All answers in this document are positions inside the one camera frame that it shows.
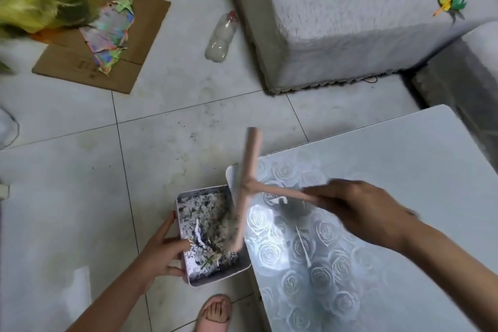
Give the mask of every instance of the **cardboard sheet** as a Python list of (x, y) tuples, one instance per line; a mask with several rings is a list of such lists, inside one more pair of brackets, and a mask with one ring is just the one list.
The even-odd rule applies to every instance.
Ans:
[(128, 32), (128, 48), (109, 75), (99, 71), (79, 29), (70, 29), (54, 37), (33, 72), (130, 93), (170, 6), (171, 2), (165, 0), (133, 0), (135, 19)]

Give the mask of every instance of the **tile grout line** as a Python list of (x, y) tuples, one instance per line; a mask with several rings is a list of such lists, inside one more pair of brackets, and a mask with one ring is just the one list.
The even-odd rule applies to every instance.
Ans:
[(29, 145), (32, 145), (32, 144), (35, 144), (35, 143), (40, 143), (40, 142), (46, 142), (46, 141), (51, 141), (52, 139), (57, 139), (57, 138), (63, 138), (63, 137), (67, 137), (69, 135), (72, 135), (72, 134), (79, 134), (79, 133), (86, 133), (87, 131), (92, 131), (92, 130), (96, 130), (96, 129), (101, 129), (103, 127), (109, 127), (109, 126), (115, 126), (117, 123), (111, 123), (109, 125), (104, 125), (104, 126), (99, 126), (99, 127), (93, 127), (91, 129), (86, 129), (86, 130), (82, 130), (82, 131), (76, 131), (74, 133), (68, 133), (68, 134), (64, 134), (64, 135), (59, 135), (57, 137), (52, 137), (52, 138), (47, 138), (47, 139), (42, 139), (40, 141), (34, 141), (34, 142), (29, 142), (29, 143), (23, 143), (22, 145), (19, 145), (19, 146), (8, 146), (8, 147), (5, 147), (4, 149), (2, 149), (2, 151), (7, 151), (7, 150), (12, 150), (12, 149), (15, 149), (17, 147), (24, 147), (24, 146), (29, 146)]
[(211, 104), (212, 102), (224, 101), (224, 100), (228, 100), (228, 99), (231, 99), (231, 98), (234, 98), (234, 97), (239, 97), (239, 96), (244, 96), (244, 95), (250, 95), (251, 93), (256, 93), (256, 92), (261, 92), (261, 91), (263, 91), (263, 92), (264, 92), (265, 90), (264, 90), (264, 89), (259, 89), (259, 90), (257, 90), (257, 91), (252, 91), (252, 92), (247, 92), (247, 93), (241, 93), (240, 95), (235, 95), (235, 96), (228, 96), (228, 97), (225, 97), (225, 98), (222, 98), (222, 99), (213, 100), (213, 101), (207, 101), (207, 102), (204, 102), (204, 103), (201, 103), (201, 104), (194, 104), (194, 105), (190, 105), (190, 106), (184, 106), (183, 108), (178, 108), (178, 109), (168, 110), (167, 112), (160, 112), (160, 113), (151, 114), (151, 115), (148, 115), (148, 116), (143, 116), (143, 117), (139, 117), (139, 118), (132, 118), (131, 120), (126, 120), (126, 121), (121, 121), (121, 122), (118, 122), (118, 124), (123, 124), (123, 123), (125, 123), (125, 122), (130, 122), (130, 121), (137, 121), (137, 120), (141, 120), (142, 118), (147, 118), (147, 117), (158, 116), (158, 115), (161, 115), (161, 114), (166, 114), (166, 113), (177, 112), (177, 111), (179, 111), (179, 110), (188, 109), (188, 108), (193, 108), (194, 106), (200, 106), (200, 105)]
[[(237, 299), (236, 301), (232, 301), (232, 304), (234, 304), (235, 302), (241, 301), (241, 300), (242, 300), (242, 299), (244, 299), (244, 298), (250, 297), (250, 296), (252, 296), (252, 295), (254, 295), (254, 291), (253, 291), (252, 293), (250, 293), (250, 294), (247, 294), (247, 295), (243, 296), (243, 297), (242, 297), (242, 298), (240, 298), (240, 299)], [(184, 325), (182, 325), (182, 326), (179, 326), (178, 328), (175, 328), (175, 329), (171, 330), (170, 332), (175, 332), (176, 330), (179, 330), (179, 329), (181, 329), (181, 328), (183, 328), (183, 327), (185, 327), (185, 326), (187, 326), (187, 325), (189, 325), (189, 324), (195, 323), (196, 321), (197, 321), (197, 320), (193, 320), (193, 321), (191, 321), (191, 322), (188, 322), (188, 323), (186, 323), (186, 324), (184, 324)]]
[(290, 102), (290, 98), (289, 98), (289, 95), (286, 93), (285, 96), (287, 96), (287, 100), (289, 100), (289, 104), (290, 104), (290, 107), (292, 108), (292, 111), (294, 112), (294, 115), (296, 116), (297, 118), (297, 122), (299, 122), (299, 126), (301, 126), (301, 130), (303, 131), (303, 134), (304, 134), (304, 138), (306, 138), (306, 140), (309, 142), (310, 140), (308, 139), (306, 133), (304, 132), (304, 129), (303, 129), (303, 125), (301, 125), (301, 121), (299, 121), (299, 117), (297, 116), (297, 113), (296, 111), (294, 110), (294, 106), (292, 105), (292, 103)]
[(244, 95), (250, 95), (251, 93), (256, 93), (256, 92), (261, 92), (261, 91), (265, 91), (265, 90), (264, 90), (264, 89), (260, 89), (260, 90), (257, 90), (257, 91), (252, 91), (252, 92), (248, 92), (248, 93), (242, 93), (242, 94), (240, 94), (240, 95), (229, 96), (229, 97), (225, 97), (225, 98), (218, 99), (218, 100), (208, 101), (208, 102), (205, 102), (205, 103), (202, 103), (202, 104), (195, 104), (195, 105), (185, 106), (185, 107), (183, 107), (183, 108), (178, 108), (178, 109), (168, 110), (167, 112), (160, 112), (160, 113), (151, 114), (151, 115), (148, 115), (148, 116), (143, 116), (143, 117), (139, 117), (139, 118), (133, 118), (133, 119), (131, 119), (131, 120), (126, 120), (126, 121), (121, 121), (121, 122), (118, 122), (118, 121), (117, 121), (117, 113), (116, 113), (116, 108), (115, 108), (115, 105), (114, 105), (114, 95), (112, 94), (112, 91), (111, 91), (112, 100), (113, 100), (113, 108), (114, 108), (114, 116), (115, 116), (115, 119), (116, 119), (116, 122), (115, 122), (115, 123), (111, 123), (111, 124), (109, 124), (109, 125), (103, 125), (103, 126), (99, 126), (99, 127), (93, 127), (93, 128), (91, 128), (91, 129), (86, 129), (86, 130), (81, 130), (81, 131), (75, 131), (75, 132), (73, 132), (73, 133), (68, 133), (68, 134), (64, 134), (64, 135), (59, 135), (59, 136), (57, 136), (57, 137), (52, 137), (52, 138), (42, 139), (42, 140), (39, 140), (39, 141), (34, 141), (34, 142), (24, 143), (24, 144), (22, 144), (22, 145), (18, 145), (18, 146), (8, 146), (8, 147), (5, 147), (4, 149), (2, 149), (2, 151), (7, 151), (7, 150), (15, 149), (15, 148), (17, 148), (17, 147), (28, 146), (28, 145), (32, 145), (32, 144), (34, 144), (34, 143), (46, 142), (46, 141), (49, 141), (49, 140), (52, 140), (52, 139), (57, 139), (57, 138), (67, 137), (67, 136), (72, 135), (72, 134), (86, 133), (87, 131), (92, 131), (92, 130), (96, 130), (96, 129), (101, 129), (101, 128), (103, 128), (103, 127), (115, 126), (115, 125), (119, 125), (119, 124), (122, 124), (122, 123), (125, 123), (125, 122), (130, 122), (130, 121), (137, 121), (137, 120), (141, 120), (142, 118), (147, 118), (147, 117), (152, 117), (152, 116), (158, 116), (158, 115), (160, 115), (160, 114), (166, 114), (166, 113), (176, 112), (176, 111), (178, 111), (178, 110), (183, 110), (183, 109), (187, 109), (187, 108), (192, 108), (192, 107), (194, 107), (194, 106), (200, 106), (200, 105), (205, 105), (205, 104), (209, 104), (209, 103), (212, 103), (212, 102), (217, 102), (217, 101), (228, 100), (228, 99), (231, 99), (231, 98), (233, 98), (233, 97), (244, 96)]
[[(113, 108), (114, 108), (114, 116), (116, 118), (116, 129), (117, 129), (117, 139), (119, 140), (120, 142), (120, 150), (121, 150), (121, 161), (123, 163), (123, 171), (124, 171), (124, 180), (125, 180), (125, 183), (126, 183), (126, 190), (127, 190), (127, 193), (128, 193), (128, 202), (129, 202), (129, 210), (132, 214), (132, 224), (133, 224), (133, 232), (135, 233), (135, 244), (136, 244), (136, 253), (137, 255), (140, 254), (140, 250), (139, 250), (139, 240), (136, 236), (136, 228), (135, 228), (135, 220), (133, 218), (133, 208), (132, 208), (132, 199), (131, 197), (129, 196), (129, 188), (128, 188), (128, 177), (127, 177), (127, 174), (126, 174), (126, 166), (125, 166), (125, 156), (123, 155), (123, 147), (121, 146), (121, 135), (120, 135), (120, 127), (118, 126), (118, 123), (117, 123), (117, 115), (116, 115), (116, 107), (114, 105), (114, 95), (113, 93), (111, 92), (111, 96), (112, 96), (112, 99), (113, 99)], [(143, 295), (146, 299), (146, 308), (147, 308), (147, 317), (149, 319), (149, 328), (150, 328), (150, 332), (153, 332), (153, 323), (152, 321), (150, 320), (150, 311), (149, 311), (149, 302), (147, 300), (147, 294), (144, 294)]]

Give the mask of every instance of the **colorful paper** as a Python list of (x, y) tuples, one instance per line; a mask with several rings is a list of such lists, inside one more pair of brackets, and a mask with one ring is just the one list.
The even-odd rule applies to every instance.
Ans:
[(128, 29), (134, 21), (132, 0), (115, 0), (101, 8), (99, 17), (80, 28), (99, 70), (109, 75), (127, 48)]

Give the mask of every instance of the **plastic bottle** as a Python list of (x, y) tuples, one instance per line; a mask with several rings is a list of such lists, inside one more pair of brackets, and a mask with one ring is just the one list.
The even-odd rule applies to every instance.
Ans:
[(239, 26), (239, 19), (235, 11), (221, 16), (216, 24), (215, 31), (209, 39), (208, 47), (206, 48), (206, 59), (213, 62), (223, 62), (228, 54), (228, 48), (232, 42), (233, 36)]

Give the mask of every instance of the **fuzzy white cushion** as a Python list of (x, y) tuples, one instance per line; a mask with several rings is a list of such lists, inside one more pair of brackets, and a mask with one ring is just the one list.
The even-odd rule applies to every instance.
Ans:
[(469, 0), (465, 20), (432, 17), (437, 0), (239, 0), (273, 92), (416, 65), (484, 22), (498, 0)]

